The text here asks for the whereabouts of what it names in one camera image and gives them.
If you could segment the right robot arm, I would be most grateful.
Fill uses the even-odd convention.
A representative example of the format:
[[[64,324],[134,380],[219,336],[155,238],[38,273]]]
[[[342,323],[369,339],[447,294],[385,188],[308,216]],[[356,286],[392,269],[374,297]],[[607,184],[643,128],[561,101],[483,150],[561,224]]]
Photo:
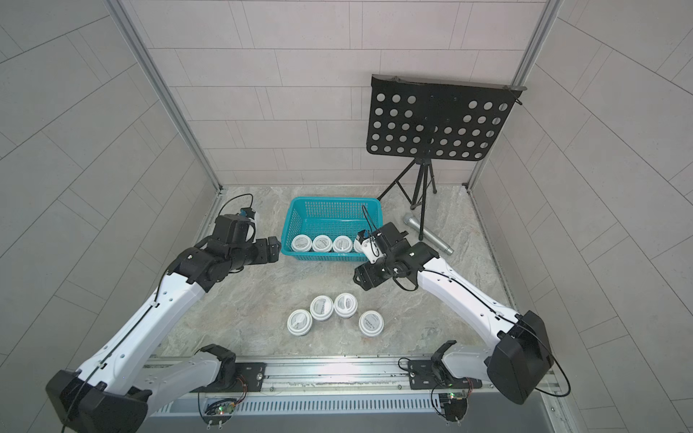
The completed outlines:
[[[398,253],[368,256],[353,280],[371,290],[388,280],[405,278],[434,295],[485,342],[485,349],[454,343],[440,356],[443,372],[456,379],[489,381],[507,400],[525,403],[554,366],[544,321],[534,312],[520,314],[476,288],[424,243]]]

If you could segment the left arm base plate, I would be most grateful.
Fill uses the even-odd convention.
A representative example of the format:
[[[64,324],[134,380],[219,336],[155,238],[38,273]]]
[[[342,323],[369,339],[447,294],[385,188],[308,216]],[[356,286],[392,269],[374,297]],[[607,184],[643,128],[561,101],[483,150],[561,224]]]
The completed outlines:
[[[193,393],[259,393],[263,386],[267,363],[223,364],[214,382],[193,390]]]

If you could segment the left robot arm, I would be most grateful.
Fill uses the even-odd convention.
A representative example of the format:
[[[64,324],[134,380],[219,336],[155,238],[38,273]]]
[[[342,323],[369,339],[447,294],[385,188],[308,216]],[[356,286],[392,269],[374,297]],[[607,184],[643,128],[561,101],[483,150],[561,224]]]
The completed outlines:
[[[64,429],[135,432],[155,411],[184,394],[225,391],[238,384],[235,354],[207,345],[160,373],[143,373],[153,351],[216,283],[247,265],[275,263],[274,236],[221,244],[211,237],[184,250],[162,274],[153,295],[102,348],[74,372],[61,370],[46,393]]]

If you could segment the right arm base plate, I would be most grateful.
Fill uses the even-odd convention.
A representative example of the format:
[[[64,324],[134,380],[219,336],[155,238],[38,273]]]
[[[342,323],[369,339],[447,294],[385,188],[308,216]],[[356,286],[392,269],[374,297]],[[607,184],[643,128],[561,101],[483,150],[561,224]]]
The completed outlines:
[[[476,391],[483,388],[483,383],[478,379],[469,378],[439,378],[434,373],[433,362],[430,359],[411,359],[401,357],[398,360],[398,367],[406,372],[410,388],[415,391],[420,390],[472,390]]]

